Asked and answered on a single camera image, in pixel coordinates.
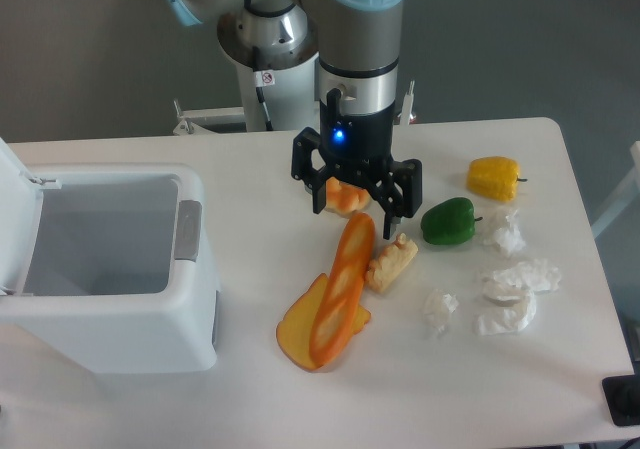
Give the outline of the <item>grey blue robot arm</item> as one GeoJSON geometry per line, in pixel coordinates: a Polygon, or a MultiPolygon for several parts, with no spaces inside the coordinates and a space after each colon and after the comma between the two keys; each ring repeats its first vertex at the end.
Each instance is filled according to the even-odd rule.
{"type": "Polygon", "coordinates": [[[182,24],[215,25],[246,128],[295,133],[314,211],[340,180],[381,206],[385,237],[422,202],[421,164],[391,153],[403,1],[168,0],[182,24]]]}

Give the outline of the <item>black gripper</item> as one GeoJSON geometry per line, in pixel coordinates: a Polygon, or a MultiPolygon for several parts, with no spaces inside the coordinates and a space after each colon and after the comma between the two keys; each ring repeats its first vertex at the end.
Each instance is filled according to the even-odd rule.
{"type": "Polygon", "coordinates": [[[320,131],[303,129],[293,140],[291,176],[312,196],[312,210],[326,207],[326,181],[335,177],[372,190],[384,212],[383,238],[390,240],[403,218],[412,218],[423,201],[422,163],[396,161],[391,155],[393,105],[370,114],[346,114],[345,96],[331,89],[320,105],[320,131]],[[316,152],[323,165],[313,165],[316,152]]]}

